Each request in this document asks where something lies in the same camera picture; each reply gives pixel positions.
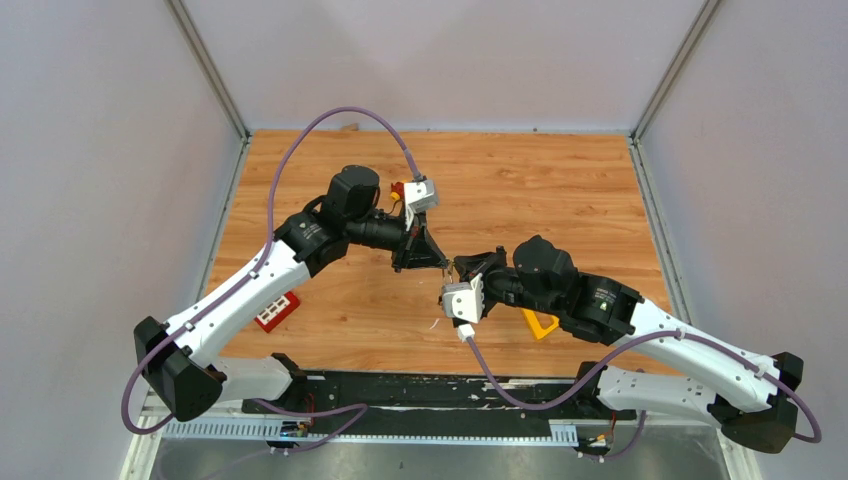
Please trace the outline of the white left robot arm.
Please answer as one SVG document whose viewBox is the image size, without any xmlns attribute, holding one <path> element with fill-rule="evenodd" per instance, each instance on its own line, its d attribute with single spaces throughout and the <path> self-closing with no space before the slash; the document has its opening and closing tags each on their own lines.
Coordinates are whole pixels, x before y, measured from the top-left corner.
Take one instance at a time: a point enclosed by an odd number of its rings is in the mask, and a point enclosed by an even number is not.
<svg viewBox="0 0 848 480">
<path fill-rule="evenodd" d="M 439 268 L 445 255 L 427 231 L 426 212 L 437 206 L 428 178 L 401 186 L 401 212 L 378 208 L 378 174 L 348 165 L 325 194 L 275 228 L 268 246 L 195 305 L 165 322 L 148 317 L 134 329 L 141 374 L 172 417 L 193 420 L 219 402 L 268 400 L 283 413 L 298 411 L 306 386 L 282 354 L 224 359 L 220 352 L 273 301 L 306 283 L 350 245 L 390 252 L 391 267 Z"/>
</svg>

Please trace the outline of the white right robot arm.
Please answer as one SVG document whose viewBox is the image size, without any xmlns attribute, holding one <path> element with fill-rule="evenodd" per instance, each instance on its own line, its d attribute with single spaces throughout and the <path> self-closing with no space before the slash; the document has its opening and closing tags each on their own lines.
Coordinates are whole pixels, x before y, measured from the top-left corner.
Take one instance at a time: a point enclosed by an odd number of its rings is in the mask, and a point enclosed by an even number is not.
<svg viewBox="0 0 848 480">
<path fill-rule="evenodd" d="M 662 413 L 768 454 L 796 439 L 799 418 L 811 416 L 797 393 L 798 356 L 759 354 L 708 335 L 620 282 L 581 272 L 540 236 L 512 253 L 459 256 L 454 266 L 459 279 L 443 286 L 440 302 L 463 343 L 473 343 L 475 326 L 501 304 L 552 315 L 574 338 L 608 347 L 539 410 L 571 400 L 589 418 L 605 409 Z"/>
</svg>

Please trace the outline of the large keyring with keys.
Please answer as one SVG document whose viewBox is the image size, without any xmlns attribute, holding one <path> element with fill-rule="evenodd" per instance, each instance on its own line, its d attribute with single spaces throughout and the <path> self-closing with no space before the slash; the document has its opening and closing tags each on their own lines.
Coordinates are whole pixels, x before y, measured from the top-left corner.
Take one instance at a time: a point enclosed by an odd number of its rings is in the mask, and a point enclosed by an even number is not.
<svg viewBox="0 0 848 480">
<path fill-rule="evenodd" d="M 455 268 L 452 260 L 448 260 L 441 269 L 442 287 L 438 296 L 438 304 L 444 308 L 451 302 L 455 285 Z"/>
</svg>

